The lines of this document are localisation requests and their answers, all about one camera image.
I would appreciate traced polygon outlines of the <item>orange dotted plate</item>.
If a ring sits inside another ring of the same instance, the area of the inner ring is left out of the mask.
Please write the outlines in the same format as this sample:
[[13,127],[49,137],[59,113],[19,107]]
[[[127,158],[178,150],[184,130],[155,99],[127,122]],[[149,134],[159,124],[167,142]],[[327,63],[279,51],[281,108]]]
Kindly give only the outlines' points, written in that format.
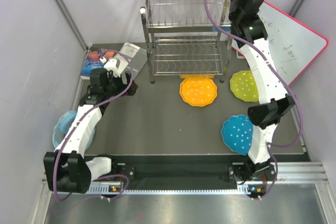
[[217,85],[207,76],[186,77],[180,84],[182,100],[195,107],[205,107],[217,98]]

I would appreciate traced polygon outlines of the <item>green dotted plate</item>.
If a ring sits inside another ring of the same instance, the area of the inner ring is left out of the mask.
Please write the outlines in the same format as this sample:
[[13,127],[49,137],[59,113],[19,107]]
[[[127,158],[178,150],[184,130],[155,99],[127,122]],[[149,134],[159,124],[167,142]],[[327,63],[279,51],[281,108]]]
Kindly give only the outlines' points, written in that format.
[[236,98],[244,102],[259,101],[256,81],[250,70],[241,70],[234,73],[229,83],[230,90]]

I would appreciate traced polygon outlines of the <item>blue dotted plate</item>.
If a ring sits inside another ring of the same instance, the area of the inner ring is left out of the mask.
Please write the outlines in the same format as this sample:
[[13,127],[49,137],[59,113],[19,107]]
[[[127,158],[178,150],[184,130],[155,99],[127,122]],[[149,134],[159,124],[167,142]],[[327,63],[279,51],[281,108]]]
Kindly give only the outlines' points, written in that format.
[[247,156],[251,148],[254,125],[246,115],[233,115],[222,126],[224,144],[234,153]]

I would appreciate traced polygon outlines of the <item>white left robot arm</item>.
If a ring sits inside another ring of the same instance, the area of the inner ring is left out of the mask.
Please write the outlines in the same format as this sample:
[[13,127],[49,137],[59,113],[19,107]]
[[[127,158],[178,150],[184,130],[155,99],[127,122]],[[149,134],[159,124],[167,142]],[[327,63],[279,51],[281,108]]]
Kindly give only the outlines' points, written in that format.
[[106,156],[85,161],[85,151],[91,135],[102,119],[111,101],[124,95],[135,95],[138,86],[134,83],[134,72],[115,77],[105,68],[93,69],[85,95],[79,100],[77,114],[62,142],[53,152],[44,156],[47,184],[55,194],[80,193],[88,191],[92,181],[103,176],[114,180],[119,168]]

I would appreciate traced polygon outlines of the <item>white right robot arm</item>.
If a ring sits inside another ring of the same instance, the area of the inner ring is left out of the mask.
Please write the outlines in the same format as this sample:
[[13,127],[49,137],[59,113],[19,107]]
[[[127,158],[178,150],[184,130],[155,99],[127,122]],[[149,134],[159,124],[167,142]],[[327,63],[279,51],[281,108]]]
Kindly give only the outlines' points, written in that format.
[[229,0],[228,19],[231,34],[246,58],[259,94],[259,105],[248,108],[253,124],[249,161],[245,174],[258,179],[270,166],[268,148],[280,119],[294,105],[294,100],[274,74],[275,64],[270,54],[268,34],[258,13],[264,0]]

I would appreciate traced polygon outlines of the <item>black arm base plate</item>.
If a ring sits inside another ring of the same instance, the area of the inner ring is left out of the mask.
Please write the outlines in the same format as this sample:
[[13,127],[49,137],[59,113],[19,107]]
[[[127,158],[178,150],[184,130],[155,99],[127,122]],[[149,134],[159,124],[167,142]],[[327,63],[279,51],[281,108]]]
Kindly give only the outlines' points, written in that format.
[[145,178],[201,178],[238,182],[273,179],[275,166],[268,160],[255,165],[248,157],[238,155],[158,155],[113,156],[112,173],[122,173],[131,180]]

